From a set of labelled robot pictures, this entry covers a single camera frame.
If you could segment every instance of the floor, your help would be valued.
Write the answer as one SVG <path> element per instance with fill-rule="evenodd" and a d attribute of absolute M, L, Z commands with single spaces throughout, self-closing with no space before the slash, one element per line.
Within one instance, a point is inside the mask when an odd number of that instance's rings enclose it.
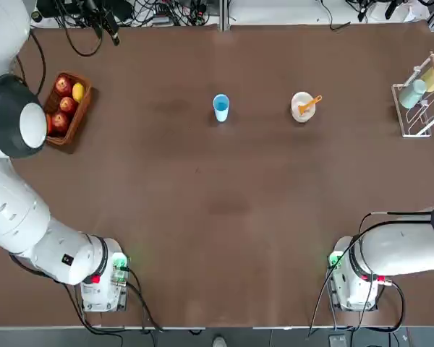
<path fill-rule="evenodd" d="M 305 329 L 273 330 L 270 345 L 270 330 L 253 330 L 250 328 L 207 329 L 198 336 L 191 335 L 187 330 L 175 330 L 157 334 L 156 347 L 210 347 L 213 337 L 225 337 L 228 347 L 293 347 L 315 346 L 328 347 L 330 335 L 340 335 L 330 329 L 317 331 L 306 340 Z M 434 347 L 434 327 L 402 328 L 396 336 L 401 347 Z M 346 333 L 346 346 L 350 347 L 350 333 Z M 94 336 L 82 329 L 60 330 L 0 330 L 0 347 L 118 347 L 120 340 L 111 336 Z M 149 335 L 141 335 L 135 331 L 124 333 L 123 347 L 145 346 L 153 347 Z M 355 347 L 387 347 L 388 335 L 374 333 L 362 329 L 354 334 Z M 392 337 L 391 346 L 397 347 L 396 339 Z"/>

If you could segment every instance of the shoe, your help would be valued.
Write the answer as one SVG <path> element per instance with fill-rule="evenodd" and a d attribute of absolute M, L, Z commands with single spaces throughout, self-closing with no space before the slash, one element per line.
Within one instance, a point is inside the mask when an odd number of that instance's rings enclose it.
<path fill-rule="evenodd" d="M 212 347 L 226 347 L 225 339 L 221 336 L 217 336 L 212 342 Z"/>

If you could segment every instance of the orange spoon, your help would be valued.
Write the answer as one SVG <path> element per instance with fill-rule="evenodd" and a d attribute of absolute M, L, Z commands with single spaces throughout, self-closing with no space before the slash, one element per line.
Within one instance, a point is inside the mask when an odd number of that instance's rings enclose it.
<path fill-rule="evenodd" d="M 316 97 L 315 99 L 313 99 L 312 101 L 310 101 L 307 105 L 299 105 L 297 106 L 299 109 L 299 113 L 302 115 L 307 109 L 311 108 L 312 106 L 314 106 L 318 101 L 321 101 L 322 96 L 319 95 L 318 97 Z"/>

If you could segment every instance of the yellow cup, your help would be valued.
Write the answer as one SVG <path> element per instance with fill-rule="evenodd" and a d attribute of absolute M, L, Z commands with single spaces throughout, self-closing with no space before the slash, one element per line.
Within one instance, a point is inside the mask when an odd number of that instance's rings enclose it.
<path fill-rule="evenodd" d="M 421 76 L 421 80 L 426 83 L 426 91 L 429 93 L 434 91 L 434 69 L 432 67 Z"/>

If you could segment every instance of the black cable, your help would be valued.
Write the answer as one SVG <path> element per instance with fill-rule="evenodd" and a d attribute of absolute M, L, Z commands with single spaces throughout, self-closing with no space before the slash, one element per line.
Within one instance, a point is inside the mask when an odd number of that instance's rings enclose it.
<path fill-rule="evenodd" d="M 96 46 L 95 50 L 93 50 L 92 52 L 90 52 L 90 53 L 83 53 L 83 52 L 79 51 L 77 48 L 75 48 L 74 43 L 72 42 L 72 39 L 71 39 L 71 37 L 69 35 L 69 31 L 68 31 L 67 26 L 66 26 L 66 22 L 65 22 L 65 19 L 64 19 L 64 14 L 61 11 L 61 8 L 59 6 L 56 6 L 56 7 L 58 9 L 58 12 L 59 12 L 62 20 L 63 20 L 62 25 L 63 25 L 64 33 L 66 34 L 67 40 L 68 40 L 71 48 L 74 50 L 74 52 L 77 53 L 79 56 L 82 56 L 82 57 L 85 57 L 85 58 L 87 58 L 89 56 L 94 56 L 95 54 L 97 54 L 98 51 L 99 51 L 99 49 L 100 49 L 100 47 L 101 47 L 101 44 L 103 43 L 103 37 L 104 37 L 104 34 L 103 34 L 104 30 L 103 30 L 103 26 L 102 26 L 101 13 L 100 13 L 100 22 L 99 22 L 99 24 L 101 25 L 101 37 L 98 40 L 98 45 Z"/>
<path fill-rule="evenodd" d="M 330 11 L 329 8 L 326 7 L 326 5 L 323 3 L 323 0 L 319 0 L 319 1 L 320 1 L 321 6 L 325 7 L 325 10 L 328 11 L 328 13 L 330 14 L 330 30 L 331 30 L 331 31 L 337 31 L 337 30 L 342 29 L 343 27 L 347 27 L 347 26 L 350 25 L 351 22 L 347 22 L 347 23 L 344 23 L 344 24 L 340 24 L 340 25 L 337 26 L 337 27 L 333 27 L 333 15 L 331 14 L 331 11 Z"/>
<path fill-rule="evenodd" d="M 379 292 L 378 296 L 376 296 L 376 300 L 375 300 L 375 308 L 378 307 L 378 302 L 380 301 L 381 296 L 383 295 L 385 289 L 386 289 L 386 286 L 383 286 L 383 288 L 382 288 L 381 291 Z"/>
<path fill-rule="evenodd" d="M 363 316 L 365 316 L 365 309 L 366 309 L 366 307 L 367 307 L 368 301 L 370 300 L 371 288 L 373 287 L 373 271 L 370 271 L 370 277 L 371 277 L 371 279 L 372 279 L 372 280 L 370 281 L 370 289 L 368 290 L 367 299 L 365 300 L 365 303 L 363 304 L 362 315 L 360 316 L 359 324 L 358 324 L 358 326 L 355 328 L 354 331 L 358 331 L 358 330 L 362 327 Z"/>
<path fill-rule="evenodd" d="M 129 273 L 131 273 L 133 275 L 133 277 L 135 278 L 135 282 L 137 282 L 138 291 L 141 293 L 142 292 L 142 286 L 140 285 L 140 280 L 138 279 L 137 274 L 134 273 L 133 271 L 131 271 L 129 268 L 126 268 L 126 271 L 129 271 Z M 141 327 L 142 327 L 142 330 L 144 330 L 145 326 L 143 325 L 143 316 L 144 316 L 144 313 L 145 313 L 145 305 L 143 304 L 143 302 L 141 304 L 142 304 L 142 323 L 141 323 Z"/>
<path fill-rule="evenodd" d="M 21 70 L 21 81 L 23 83 L 23 85 L 25 85 L 27 87 L 27 82 L 26 82 L 26 74 L 24 73 L 24 66 L 22 65 L 20 56 L 16 55 L 16 61 L 17 64 L 20 66 L 20 70 Z"/>
<path fill-rule="evenodd" d="M 425 5 L 426 7 L 429 7 L 429 6 L 434 5 L 434 0 L 429 1 L 429 2 L 426 2 L 426 1 L 423 1 L 423 0 L 418 0 L 418 2 L 419 2 L 421 5 Z"/>
<path fill-rule="evenodd" d="M 320 290 L 320 293 L 318 294 L 318 299 L 317 299 L 317 303 L 315 304 L 315 308 L 314 308 L 314 311 L 313 311 L 313 315 L 312 315 L 312 320 L 311 320 L 311 322 L 310 322 L 310 325 L 309 325 L 309 333 L 307 334 L 307 338 L 309 338 L 310 337 L 310 335 L 311 335 L 311 332 L 312 332 L 312 329 L 313 329 L 313 325 L 314 325 L 314 323 L 315 323 L 315 317 L 316 317 L 316 315 L 317 315 L 317 311 L 318 311 L 318 307 L 320 306 L 320 299 L 321 299 L 321 296 L 323 295 L 323 292 L 324 292 L 324 290 L 325 290 L 325 287 L 326 287 L 326 284 L 327 284 L 327 282 L 329 281 L 329 279 L 331 278 L 331 276 L 333 275 L 333 271 L 336 269 L 336 267 L 338 266 L 338 264 L 341 262 L 341 260 L 342 260 L 342 258 L 347 254 L 347 252 L 352 248 L 352 247 L 354 247 L 355 246 L 355 244 L 358 242 L 358 241 L 360 241 L 362 238 L 363 238 L 363 236 L 365 236 L 367 233 L 369 233 L 371 230 L 373 230 L 374 228 L 377 228 L 377 227 L 379 227 L 379 226 L 387 226 L 387 225 L 391 225 L 391 224 L 430 224 L 430 221 L 429 220 L 388 220 L 388 221 L 385 221 L 385 222 L 381 222 L 381 223 L 378 223 L 378 224 L 375 224 L 374 226 L 371 226 L 371 227 L 369 227 L 369 228 L 367 228 L 363 233 L 361 233 L 345 250 L 344 250 L 344 253 L 337 259 L 337 261 L 336 261 L 336 263 L 331 267 L 331 270 L 329 271 L 329 273 L 328 273 L 328 275 L 326 276 L 326 279 L 325 279 L 325 281 L 323 282 L 323 285 L 322 285 L 322 287 L 321 287 L 321 290 Z M 402 316 L 404 316 L 404 298 L 403 298 L 403 293 L 401 293 L 401 298 L 402 298 L 402 303 L 403 303 L 403 307 L 402 307 L 402 313 L 403 313 L 403 315 Z M 391 331 L 389 331 L 389 330 L 375 330 L 375 329 L 379 329 L 379 328 L 369 328 L 369 329 L 371 329 L 371 330 L 374 330 L 374 331 L 385 331 L 385 332 L 391 332 Z"/>
<path fill-rule="evenodd" d="M 43 49 L 42 46 L 40 44 L 40 42 L 38 42 L 37 36 L 35 36 L 34 30 L 30 30 L 30 36 L 32 36 L 32 38 L 34 39 L 35 45 L 37 46 L 38 52 L 41 54 L 41 59 L 42 59 L 42 78 L 41 78 L 41 82 L 38 85 L 38 89 L 37 89 L 37 93 L 36 95 L 38 96 L 43 88 L 43 83 L 45 83 L 45 78 L 46 78 L 46 61 L 45 61 L 45 54 L 43 54 Z"/>
<path fill-rule="evenodd" d="M 53 280 L 53 278 L 51 278 L 47 274 L 43 273 L 42 271 L 38 271 L 38 270 L 34 270 L 34 269 L 28 268 L 27 266 L 25 266 L 24 264 L 22 264 L 16 258 L 16 256 L 14 254 L 9 253 L 9 257 L 12 259 L 12 261 L 13 261 L 14 264 L 16 264 L 17 266 L 21 267 L 24 271 L 27 271 L 28 273 L 31 273 L 31 274 L 36 275 L 36 276 L 50 278 L 51 280 Z"/>
<path fill-rule="evenodd" d="M 123 23 L 123 26 L 133 27 L 133 26 L 132 26 L 132 23 L 133 23 L 134 21 L 140 23 L 139 25 L 136 25 L 136 26 L 134 26 L 134 27 L 142 27 L 143 25 L 148 24 L 148 23 L 152 20 L 151 18 L 148 18 L 148 16 L 149 16 L 149 14 L 151 13 L 151 11 L 153 10 L 153 7 L 156 5 L 156 2 L 157 2 L 157 0 L 154 0 L 153 3 L 149 3 L 148 1 L 145 0 L 145 3 L 142 4 L 139 0 L 135 0 L 135 2 L 134 2 L 134 16 L 133 16 L 133 18 L 130 20 L 130 22 L 128 22 L 128 23 Z M 138 12 L 136 12 L 136 10 L 135 10 L 135 5 L 136 5 L 136 4 L 139 4 L 139 5 L 140 5 L 140 8 L 139 8 Z M 142 22 L 140 22 L 140 20 L 139 20 L 138 17 L 140 16 L 140 14 L 141 14 L 142 12 L 144 12 L 144 11 L 146 11 L 146 10 L 148 10 L 148 13 L 147 13 L 146 16 L 145 16 L 145 19 L 144 19 Z"/>
<path fill-rule="evenodd" d="M 420 211 L 420 212 L 393 212 L 388 211 L 386 215 L 431 215 L 431 211 Z"/>
<path fill-rule="evenodd" d="M 188 330 L 190 332 L 191 335 L 193 336 L 198 336 L 201 335 L 201 333 L 203 332 L 202 330 L 198 330 L 198 331 L 193 331 L 193 330 Z"/>
<path fill-rule="evenodd" d="M 151 315 L 151 311 L 148 307 L 148 305 L 146 304 L 146 301 L 143 298 L 143 295 L 140 293 L 140 291 L 138 291 L 138 289 L 135 288 L 135 286 L 133 286 L 130 282 L 127 282 L 127 287 L 129 289 L 131 289 L 137 296 L 138 299 L 140 300 L 140 302 L 142 303 L 146 314 L 149 316 L 150 322 L 153 325 L 153 327 L 156 330 L 159 330 L 160 332 L 164 333 L 166 330 L 164 330 L 158 323 L 156 323 L 156 321 L 153 319 L 153 316 Z"/>
<path fill-rule="evenodd" d="M 183 13 L 183 7 L 184 6 L 182 4 L 180 4 L 178 1 L 175 1 L 175 5 L 176 5 L 177 11 L 180 13 L 180 16 L 181 16 L 181 17 L 179 17 L 180 22 L 185 24 L 185 26 L 188 26 L 188 23 L 183 20 L 183 18 L 187 18 L 187 20 L 188 20 L 188 17 L 185 15 L 185 13 Z"/>
<path fill-rule="evenodd" d="M 359 9 L 356 9 L 355 6 L 353 5 L 353 4 L 357 4 L 357 2 L 353 2 L 353 1 L 350 1 L 350 0 L 345 0 L 345 1 L 346 1 L 346 3 L 347 3 L 351 8 L 354 9 L 355 12 L 360 13 L 360 10 L 359 10 Z M 365 15 L 365 23 L 368 24 L 367 9 L 365 10 L 364 15 Z"/>
<path fill-rule="evenodd" d="M 397 338 L 397 335 L 394 332 L 392 332 L 392 335 L 396 338 L 397 347 L 400 347 L 400 342 L 399 342 L 399 339 Z"/>
<path fill-rule="evenodd" d="M 350 347 L 354 347 L 354 334 L 355 334 L 355 330 L 353 330 L 350 333 Z"/>
<path fill-rule="evenodd" d="M 405 295 L 404 292 L 402 291 L 402 289 L 399 287 L 399 285 L 395 282 L 391 282 L 392 286 L 397 290 L 397 292 L 400 295 L 400 300 L 401 300 L 401 314 L 400 314 L 400 318 L 399 321 L 397 322 L 397 324 L 394 327 L 367 327 L 368 330 L 372 330 L 372 331 L 378 331 L 380 333 L 395 333 L 398 329 L 400 329 L 400 327 L 402 326 L 402 324 L 404 323 L 405 320 L 405 313 L 406 313 L 406 303 L 405 303 Z"/>
<path fill-rule="evenodd" d="M 73 17 L 68 11 L 66 6 L 64 5 L 64 2 L 61 2 L 61 0 L 57 0 L 59 2 L 59 6 L 63 9 L 64 13 L 66 14 L 66 16 L 68 16 L 69 18 L 71 18 L 72 20 L 74 20 L 76 25 L 80 25 L 83 27 L 83 23 L 80 20 L 80 17 Z"/>
<path fill-rule="evenodd" d="M 76 305 L 74 298 L 71 295 L 71 292 L 69 291 L 69 289 L 67 288 L 67 285 L 65 283 L 62 283 L 64 289 L 66 289 L 67 295 L 69 297 L 69 299 L 71 300 L 71 304 L 74 307 L 74 310 L 77 314 L 77 317 L 79 318 L 80 323 L 85 327 L 85 329 L 87 329 L 90 333 L 94 334 L 94 335 L 108 335 L 108 336 L 115 336 L 117 338 L 121 339 L 121 345 L 120 347 L 122 347 L 122 345 L 124 344 L 124 338 L 116 333 L 109 333 L 106 331 L 99 331 L 98 329 L 93 328 L 91 325 L 88 325 L 85 320 L 82 318 L 81 312 L 80 312 L 80 308 Z"/>
<path fill-rule="evenodd" d="M 360 221 L 360 226 L 359 226 L 359 235 L 362 233 L 362 226 L 363 223 L 365 222 L 365 220 L 370 217 L 372 215 L 372 213 L 367 213 L 363 218 L 362 221 Z"/>

